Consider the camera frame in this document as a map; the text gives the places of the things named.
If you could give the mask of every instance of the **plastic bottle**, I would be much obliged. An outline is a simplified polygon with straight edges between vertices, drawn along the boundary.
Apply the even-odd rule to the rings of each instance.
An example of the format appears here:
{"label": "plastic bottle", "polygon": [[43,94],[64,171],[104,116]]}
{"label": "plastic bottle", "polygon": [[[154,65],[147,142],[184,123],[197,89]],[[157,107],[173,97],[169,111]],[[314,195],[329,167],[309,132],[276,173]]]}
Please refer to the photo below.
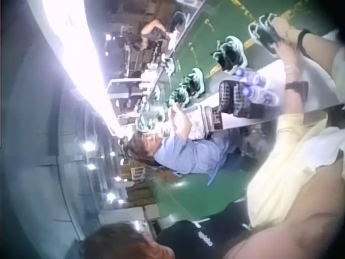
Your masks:
{"label": "plastic bottle", "polygon": [[258,72],[250,71],[242,67],[236,68],[235,75],[241,77],[240,82],[246,85],[257,85],[265,87],[267,84],[266,78],[261,76]]}
{"label": "plastic bottle", "polygon": [[279,105],[278,95],[257,85],[243,88],[242,94],[254,104],[263,104],[267,106]]}

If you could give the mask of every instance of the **shoe upper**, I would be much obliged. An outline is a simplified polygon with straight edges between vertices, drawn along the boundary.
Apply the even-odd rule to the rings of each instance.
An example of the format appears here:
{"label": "shoe upper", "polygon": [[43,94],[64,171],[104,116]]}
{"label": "shoe upper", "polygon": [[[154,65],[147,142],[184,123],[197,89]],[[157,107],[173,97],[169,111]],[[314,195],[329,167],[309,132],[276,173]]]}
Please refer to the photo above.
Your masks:
{"label": "shoe upper", "polygon": [[256,29],[256,36],[257,40],[261,42],[262,46],[269,51],[271,54],[276,55],[277,52],[275,51],[273,45],[276,43],[276,40],[272,37],[272,35],[265,30],[263,27],[258,26]]}

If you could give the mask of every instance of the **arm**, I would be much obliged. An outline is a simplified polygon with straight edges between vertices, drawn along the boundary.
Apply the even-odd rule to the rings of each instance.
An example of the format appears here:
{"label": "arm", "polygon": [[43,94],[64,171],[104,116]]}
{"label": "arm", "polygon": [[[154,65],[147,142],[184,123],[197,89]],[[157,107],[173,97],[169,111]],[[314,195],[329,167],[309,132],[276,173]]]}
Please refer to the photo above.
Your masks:
{"label": "arm", "polygon": [[[297,45],[301,30],[291,27],[287,20],[280,17],[273,20],[273,26],[280,37]],[[306,53],[332,77],[333,60],[341,45],[307,33],[303,37],[302,46]]]}
{"label": "arm", "polygon": [[304,258],[318,258],[329,247],[343,224],[345,186],[342,179],[343,157],[316,174],[297,197],[295,215],[289,219]]}
{"label": "arm", "polygon": [[180,105],[173,104],[173,111],[176,113],[175,119],[180,123],[177,127],[176,133],[182,138],[187,139],[192,128],[192,123],[190,122],[188,116],[181,110]]}
{"label": "arm", "polygon": [[177,131],[177,127],[176,127],[176,124],[175,124],[175,112],[173,111],[172,107],[170,107],[168,109],[168,118],[169,118],[170,127],[171,127],[170,135],[172,135],[172,134],[174,134]]}
{"label": "arm", "polygon": [[[298,53],[295,48],[279,43],[275,46],[277,54],[282,59],[286,74],[286,84],[299,84]],[[278,119],[277,140],[273,150],[279,156],[287,155],[299,143],[305,134],[304,111],[301,94],[294,89],[286,89],[284,93],[284,114]]]}
{"label": "arm", "polygon": [[[300,70],[298,66],[299,53],[297,50],[286,44],[279,43],[275,47],[278,56],[284,63],[285,68],[285,83],[299,84]],[[284,113],[285,114],[303,114],[303,101],[301,94],[294,89],[285,89],[284,93]]]}
{"label": "arm", "polygon": [[165,29],[164,25],[158,19],[155,19],[149,24],[145,25],[145,27],[141,30],[141,33],[149,34],[154,28],[158,28],[164,33],[167,33],[167,30]]}

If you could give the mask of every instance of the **woman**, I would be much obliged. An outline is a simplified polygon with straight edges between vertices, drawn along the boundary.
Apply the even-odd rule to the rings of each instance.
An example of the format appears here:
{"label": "woman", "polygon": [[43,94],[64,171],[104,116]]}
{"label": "woman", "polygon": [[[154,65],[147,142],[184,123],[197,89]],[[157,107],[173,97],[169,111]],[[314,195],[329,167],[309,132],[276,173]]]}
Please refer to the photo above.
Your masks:
{"label": "woman", "polygon": [[168,116],[172,128],[170,136],[134,133],[129,150],[140,159],[156,161],[181,174],[208,174],[210,184],[228,154],[241,145],[239,129],[214,132],[209,139],[192,141],[188,138],[192,123],[181,106],[173,104]]}
{"label": "woman", "polygon": [[140,39],[133,44],[133,48],[137,51],[147,49],[151,43],[158,40],[170,39],[170,33],[158,19],[146,24],[140,34]]}
{"label": "woman", "polygon": [[278,119],[275,146],[247,188],[253,230],[229,243],[223,259],[319,258],[343,224],[345,129],[326,128],[326,112],[304,113],[306,84],[296,51],[329,73],[344,101],[343,47],[281,18],[273,27],[284,39],[275,50],[286,74],[285,112]]}

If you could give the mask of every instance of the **fluorescent light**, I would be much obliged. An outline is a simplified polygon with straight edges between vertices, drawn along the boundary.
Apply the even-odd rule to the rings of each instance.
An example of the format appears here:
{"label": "fluorescent light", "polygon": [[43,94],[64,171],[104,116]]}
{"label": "fluorescent light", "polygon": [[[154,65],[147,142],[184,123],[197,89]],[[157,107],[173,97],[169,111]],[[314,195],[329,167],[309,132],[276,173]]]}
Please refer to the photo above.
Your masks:
{"label": "fluorescent light", "polygon": [[95,165],[94,165],[93,163],[89,163],[89,164],[87,165],[87,168],[88,168],[89,170],[95,170],[95,169],[96,169],[96,167],[95,167]]}
{"label": "fluorescent light", "polygon": [[108,193],[107,194],[107,202],[108,203],[113,203],[113,201],[116,199],[116,196],[114,193]]}
{"label": "fluorescent light", "polygon": [[139,220],[135,220],[134,222],[134,228],[136,231],[140,231],[140,223]]}
{"label": "fluorescent light", "polygon": [[62,64],[80,94],[100,114],[109,131],[124,136],[106,92],[84,1],[43,0],[48,23],[62,43]]}
{"label": "fluorescent light", "polygon": [[96,149],[96,146],[94,143],[87,141],[85,142],[82,147],[85,149],[86,152],[91,152],[94,151]]}

